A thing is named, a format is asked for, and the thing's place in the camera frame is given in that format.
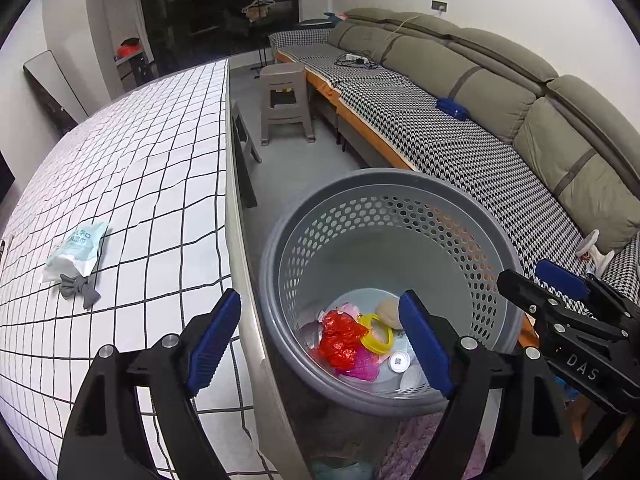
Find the plastic stool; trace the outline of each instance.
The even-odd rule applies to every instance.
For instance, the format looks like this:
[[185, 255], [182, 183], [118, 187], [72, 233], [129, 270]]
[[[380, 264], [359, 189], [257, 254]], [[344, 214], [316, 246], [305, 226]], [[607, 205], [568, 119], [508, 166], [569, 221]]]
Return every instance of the plastic stool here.
[[[260, 70], [260, 85], [262, 86], [262, 133], [260, 143], [269, 143], [269, 124], [302, 123], [305, 128], [307, 142], [315, 142], [309, 113], [309, 102], [306, 95], [306, 75], [304, 63], [277, 63]], [[295, 102], [279, 104], [272, 102], [273, 91], [282, 92], [292, 89]]]

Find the gray hair bow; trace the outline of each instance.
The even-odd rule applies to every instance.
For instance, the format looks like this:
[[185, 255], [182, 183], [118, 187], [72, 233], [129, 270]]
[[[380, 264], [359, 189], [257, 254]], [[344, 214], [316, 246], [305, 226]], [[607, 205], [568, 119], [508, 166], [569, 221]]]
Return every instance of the gray hair bow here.
[[64, 274], [60, 274], [60, 294], [65, 300], [71, 298], [74, 294], [80, 294], [84, 297], [84, 309], [87, 310], [94, 306], [94, 303], [100, 299], [100, 294], [89, 285], [89, 278], [77, 276], [70, 278]]

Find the houndstooth fabric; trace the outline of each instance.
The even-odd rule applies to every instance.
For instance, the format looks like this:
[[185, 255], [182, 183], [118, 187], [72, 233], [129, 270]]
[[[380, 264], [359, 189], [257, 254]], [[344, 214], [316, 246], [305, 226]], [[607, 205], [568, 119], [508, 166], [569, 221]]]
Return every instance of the houndstooth fabric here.
[[275, 52], [286, 45], [310, 45], [326, 43], [332, 28], [304, 28], [301, 30], [285, 30], [269, 35], [269, 43]]
[[[339, 90], [345, 105], [421, 171], [468, 192], [485, 206], [508, 234], [528, 278], [538, 281], [534, 271], [542, 258], [576, 274], [589, 270], [574, 255], [582, 240], [580, 230], [511, 146], [472, 121], [461, 123], [442, 113], [435, 107], [436, 99], [405, 76], [385, 68], [335, 66], [335, 58], [344, 51], [329, 47], [294, 44], [280, 51]], [[636, 237], [604, 275], [635, 302], [639, 250]], [[580, 303], [564, 300], [571, 309], [588, 314]]]

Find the gray plastic basket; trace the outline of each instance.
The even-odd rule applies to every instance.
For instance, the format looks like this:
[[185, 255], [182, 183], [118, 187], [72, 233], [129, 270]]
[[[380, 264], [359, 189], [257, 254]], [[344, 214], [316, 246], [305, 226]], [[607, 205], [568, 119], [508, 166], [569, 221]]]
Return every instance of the gray plastic basket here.
[[497, 292], [507, 268], [522, 271], [513, 246], [468, 194], [413, 171], [361, 170], [306, 193], [280, 217], [262, 254], [260, 303], [279, 351], [319, 393], [358, 412], [413, 416], [441, 411], [446, 400], [426, 382], [400, 391], [400, 375], [374, 383], [334, 375], [310, 353], [319, 311], [343, 300], [372, 310], [412, 288], [460, 335], [510, 352], [523, 314]]

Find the metal bolt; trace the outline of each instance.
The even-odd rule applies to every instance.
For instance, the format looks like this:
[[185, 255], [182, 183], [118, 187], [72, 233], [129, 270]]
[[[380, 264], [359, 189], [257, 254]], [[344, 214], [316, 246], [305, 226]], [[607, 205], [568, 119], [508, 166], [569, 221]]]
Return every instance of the metal bolt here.
[[533, 346], [528, 347], [524, 353], [529, 359], [539, 359], [540, 358], [540, 350], [537, 348], [533, 348]]
[[478, 341], [472, 337], [463, 337], [460, 340], [460, 344], [462, 345], [462, 348], [466, 348], [467, 350], [475, 350], [478, 348]]
[[107, 358], [110, 357], [111, 354], [113, 354], [113, 345], [104, 345], [98, 350], [98, 355], [100, 357]]
[[162, 346], [165, 348], [173, 348], [178, 344], [180, 338], [175, 334], [167, 334], [162, 338]]

